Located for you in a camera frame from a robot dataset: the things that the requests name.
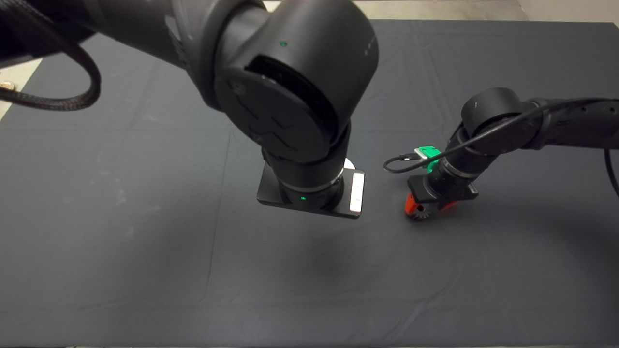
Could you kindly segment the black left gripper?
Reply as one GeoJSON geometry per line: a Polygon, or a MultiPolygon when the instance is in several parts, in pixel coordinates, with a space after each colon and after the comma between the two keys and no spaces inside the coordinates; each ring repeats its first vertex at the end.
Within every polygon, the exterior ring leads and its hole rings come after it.
{"type": "Polygon", "coordinates": [[[314,192],[294,191],[281,184],[265,165],[257,190],[263,205],[338,218],[358,219],[362,214],[365,172],[343,167],[329,187],[314,192]]]}

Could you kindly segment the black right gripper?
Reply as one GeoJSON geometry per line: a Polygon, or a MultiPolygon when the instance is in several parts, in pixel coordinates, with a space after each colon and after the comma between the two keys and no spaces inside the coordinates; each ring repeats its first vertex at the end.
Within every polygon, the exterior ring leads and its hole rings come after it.
{"type": "Polygon", "coordinates": [[[478,189],[473,182],[480,173],[467,173],[453,167],[436,167],[426,174],[412,174],[407,179],[409,193],[405,214],[445,211],[460,201],[475,200],[478,189]]]}

